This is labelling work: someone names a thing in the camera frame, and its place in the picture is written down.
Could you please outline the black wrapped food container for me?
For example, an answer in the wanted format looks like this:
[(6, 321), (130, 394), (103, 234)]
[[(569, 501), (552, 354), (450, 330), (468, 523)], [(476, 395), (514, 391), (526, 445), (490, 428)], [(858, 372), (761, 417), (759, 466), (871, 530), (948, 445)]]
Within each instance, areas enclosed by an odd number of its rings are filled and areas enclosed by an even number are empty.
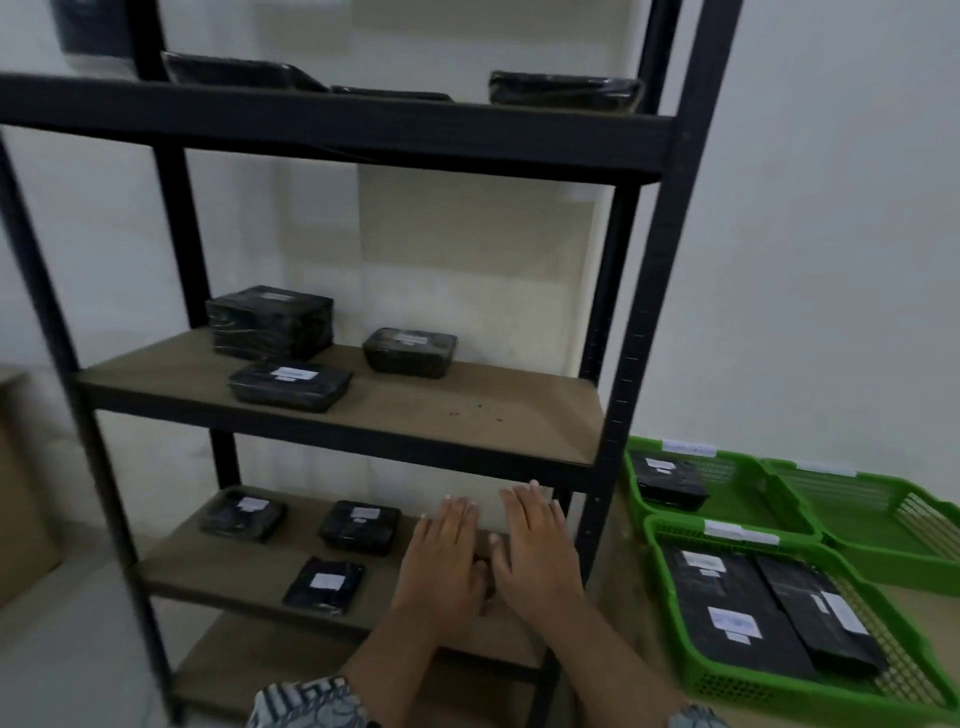
[(499, 106), (601, 114), (630, 114), (642, 101), (645, 84), (636, 78), (532, 74), (494, 70), (488, 101)]
[(294, 65), (259, 59), (161, 52), (174, 84), (216, 88), (329, 93), (330, 89)]
[(409, 91), (362, 88), (357, 86), (330, 85), (329, 93), (379, 100), (417, 101), (428, 103), (453, 103), (450, 95), (432, 91)]

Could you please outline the person's right hand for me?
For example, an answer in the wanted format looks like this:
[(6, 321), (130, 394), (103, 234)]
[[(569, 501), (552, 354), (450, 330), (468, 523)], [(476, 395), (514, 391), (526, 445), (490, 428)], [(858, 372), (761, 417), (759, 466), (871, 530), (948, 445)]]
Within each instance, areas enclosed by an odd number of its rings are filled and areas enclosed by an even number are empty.
[(510, 550), (510, 591), (500, 594), (510, 609), (546, 637), (586, 602), (580, 563), (573, 542), (560, 551), (554, 540), (551, 500), (539, 486), (539, 530), (524, 538), (518, 486), (498, 491), (503, 505)]

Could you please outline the dark wall panel box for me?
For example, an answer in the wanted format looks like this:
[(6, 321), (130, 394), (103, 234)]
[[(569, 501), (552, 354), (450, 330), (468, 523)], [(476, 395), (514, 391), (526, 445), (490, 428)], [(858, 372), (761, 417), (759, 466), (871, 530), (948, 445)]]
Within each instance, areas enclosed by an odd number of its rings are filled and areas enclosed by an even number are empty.
[(48, 3), (64, 54), (126, 59), (133, 56), (126, 0), (48, 0)]

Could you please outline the person's left forearm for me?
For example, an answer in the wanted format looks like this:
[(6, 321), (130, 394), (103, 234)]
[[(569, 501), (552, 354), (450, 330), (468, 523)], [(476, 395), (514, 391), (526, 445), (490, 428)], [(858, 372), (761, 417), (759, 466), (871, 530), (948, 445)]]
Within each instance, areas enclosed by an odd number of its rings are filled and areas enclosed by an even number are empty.
[(381, 728), (405, 728), (440, 645), (470, 620), (426, 604), (391, 607), (341, 669), (368, 717)]

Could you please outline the large green plastic basket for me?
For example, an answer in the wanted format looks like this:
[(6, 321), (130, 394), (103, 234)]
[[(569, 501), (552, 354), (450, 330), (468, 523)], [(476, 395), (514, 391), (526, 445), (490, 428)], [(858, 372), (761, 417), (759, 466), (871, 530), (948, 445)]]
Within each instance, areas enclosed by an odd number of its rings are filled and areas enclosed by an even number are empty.
[[(763, 532), (735, 536), (707, 523), (701, 530), (663, 516), (643, 522), (657, 580), (669, 646), (680, 684), (698, 701), (739, 705), (782, 718), (832, 728), (924, 728), (960, 725), (960, 695), (942, 672), (930, 644), (894, 604), (836, 551), (819, 542)], [(692, 552), (766, 554), (796, 560), (825, 573), (878, 641), (890, 667), (878, 678), (853, 680), (818, 670), (817, 682), (713, 661), (691, 643), (662, 547)]]

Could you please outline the person's right forearm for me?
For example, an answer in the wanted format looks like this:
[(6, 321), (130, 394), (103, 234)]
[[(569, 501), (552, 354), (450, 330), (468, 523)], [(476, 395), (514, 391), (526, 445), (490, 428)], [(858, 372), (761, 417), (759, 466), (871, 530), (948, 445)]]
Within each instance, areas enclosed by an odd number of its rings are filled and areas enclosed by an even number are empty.
[(582, 600), (527, 610), (523, 619), (543, 638), (581, 699), (594, 728), (672, 728), (692, 707)]

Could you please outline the tall wrapped black container stack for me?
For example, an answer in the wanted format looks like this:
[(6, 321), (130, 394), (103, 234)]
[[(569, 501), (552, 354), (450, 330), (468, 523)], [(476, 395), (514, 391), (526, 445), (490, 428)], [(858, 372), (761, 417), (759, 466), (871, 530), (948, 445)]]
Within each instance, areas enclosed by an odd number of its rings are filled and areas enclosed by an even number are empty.
[(256, 285), (210, 298), (205, 311), (216, 354), (306, 361), (333, 344), (331, 297)]

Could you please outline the black container with white label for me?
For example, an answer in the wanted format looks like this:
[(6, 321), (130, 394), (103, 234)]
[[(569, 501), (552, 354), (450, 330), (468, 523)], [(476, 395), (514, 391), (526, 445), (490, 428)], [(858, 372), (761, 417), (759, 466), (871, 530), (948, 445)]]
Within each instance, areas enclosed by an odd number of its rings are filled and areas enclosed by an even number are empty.
[(439, 380), (450, 369), (458, 342), (452, 334), (388, 326), (368, 335), (362, 351), (377, 373)]
[(637, 450), (628, 452), (628, 460), (646, 503), (697, 512), (711, 497), (701, 468), (690, 460)]
[(246, 491), (223, 491), (201, 512), (198, 529), (209, 535), (265, 543), (287, 513), (284, 502)]
[(318, 537), (330, 549), (370, 556), (387, 556), (393, 546), (402, 511), (361, 501), (335, 501), (318, 527)]
[(241, 403), (324, 414), (347, 394), (353, 377), (338, 367), (264, 359), (235, 371), (226, 382)]

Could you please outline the black metal wooden shelf rack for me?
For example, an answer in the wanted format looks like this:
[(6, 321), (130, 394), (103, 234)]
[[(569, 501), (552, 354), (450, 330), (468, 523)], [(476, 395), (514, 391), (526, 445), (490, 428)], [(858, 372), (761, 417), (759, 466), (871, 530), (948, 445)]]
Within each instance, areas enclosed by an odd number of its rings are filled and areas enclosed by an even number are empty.
[[(82, 368), (54, 284), (0, 138), (0, 212), (10, 247), (66, 394), (110, 538), (121, 565), (171, 728), (185, 710), (245, 717), (216, 703), (212, 684), (173, 673), (151, 597), (226, 613), (194, 657), (226, 656), (214, 636), (227, 624), (342, 633), (358, 639), (386, 593), (366, 584), (355, 624), (299, 613), (250, 591), (281, 552), (232, 546), (174, 552), (161, 542), (142, 564), (131, 536), (98, 410), (209, 431), (219, 486), (239, 480), (234, 436), (366, 455), (506, 481), (546, 480), (569, 508), (585, 494), (575, 547), (589, 581), (621, 457), (666, 298), (692, 191), (738, 29), (743, 0), (703, 0), (677, 113), (590, 114), (455, 102), (402, 101), (294, 90), (174, 85), (157, 0), (126, 0), (133, 80), (0, 72), (0, 125), (150, 147), (191, 329)], [(332, 346), (320, 360), (354, 372), (331, 414), (296, 413), (236, 400), (229, 374), (243, 363), (213, 352), (203, 327), (209, 296), (185, 150), (296, 160), (585, 182), (616, 188), (584, 341), (579, 378), (454, 363), (441, 379), (374, 372), (361, 349)]]

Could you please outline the person's left hand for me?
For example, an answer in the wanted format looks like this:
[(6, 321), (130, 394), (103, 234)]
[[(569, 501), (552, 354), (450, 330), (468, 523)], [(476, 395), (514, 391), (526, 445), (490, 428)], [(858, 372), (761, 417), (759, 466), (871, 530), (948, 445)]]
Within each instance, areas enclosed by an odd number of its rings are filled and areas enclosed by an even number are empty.
[(427, 545), (415, 562), (410, 561), (410, 540), (400, 567), (390, 609), (395, 606), (425, 604), (443, 615), (453, 613), (470, 617), (465, 628), (479, 616), (480, 599), (472, 594), (472, 563), (477, 539), (478, 507), (466, 499), (464, 548), (448, 552), (448, 507), (454, 497), (443, 499), (431, 526)]

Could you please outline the patterned sleeve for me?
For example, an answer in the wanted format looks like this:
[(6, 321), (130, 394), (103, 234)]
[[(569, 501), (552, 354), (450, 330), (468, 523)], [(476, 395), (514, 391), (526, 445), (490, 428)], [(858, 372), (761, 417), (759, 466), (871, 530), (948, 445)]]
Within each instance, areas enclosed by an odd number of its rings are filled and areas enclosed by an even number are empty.
[(274, 683), (254, 698), (245, 728), (381, 728), (349, 681), (328, 676)]
[(690, 703), (669, 716), (666, 728), (732, 728), (712, 708)]

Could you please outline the patterned left sleeve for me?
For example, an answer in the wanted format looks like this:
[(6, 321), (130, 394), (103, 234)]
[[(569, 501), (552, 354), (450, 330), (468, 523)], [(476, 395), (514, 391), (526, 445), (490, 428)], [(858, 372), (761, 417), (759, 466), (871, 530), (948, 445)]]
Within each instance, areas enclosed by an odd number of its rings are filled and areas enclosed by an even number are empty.
[(381, 728), (349, 681), (328, 676), (274, 683), (254, 698), (245, 728)]

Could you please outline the patterned right sleeve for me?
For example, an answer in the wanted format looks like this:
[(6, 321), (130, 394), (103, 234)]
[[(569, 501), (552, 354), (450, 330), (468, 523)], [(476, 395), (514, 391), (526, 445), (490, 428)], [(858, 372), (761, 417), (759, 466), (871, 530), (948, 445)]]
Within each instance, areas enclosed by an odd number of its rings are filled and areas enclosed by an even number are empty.
[(732, 728), (712, 708), (690, 703), (669, 716), (666, 728)]

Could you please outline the flat black packet white label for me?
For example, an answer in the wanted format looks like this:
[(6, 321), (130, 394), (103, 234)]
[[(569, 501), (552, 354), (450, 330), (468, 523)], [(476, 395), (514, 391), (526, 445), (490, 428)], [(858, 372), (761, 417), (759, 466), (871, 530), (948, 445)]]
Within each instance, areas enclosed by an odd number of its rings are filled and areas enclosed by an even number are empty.
[(752, 559), (818, 671), (873, 680), (889, 670), (877, 639), (822, 570), (766, 554)]
[(281, 603), (290, 609), (339, 617), (350, 610), (365, 574), (365, 564), (310, 557)]
[(734, 595), (677, 588), (691, 644), (704, 657), (764, 674), (817, 682), (820, 677), (786, 614), (763, 587)]
[(729, 551), (692, 551), (672, 544), (661, 550), (678, 599), (715, 606), (773, 607), (770, 590), (748, 557)]

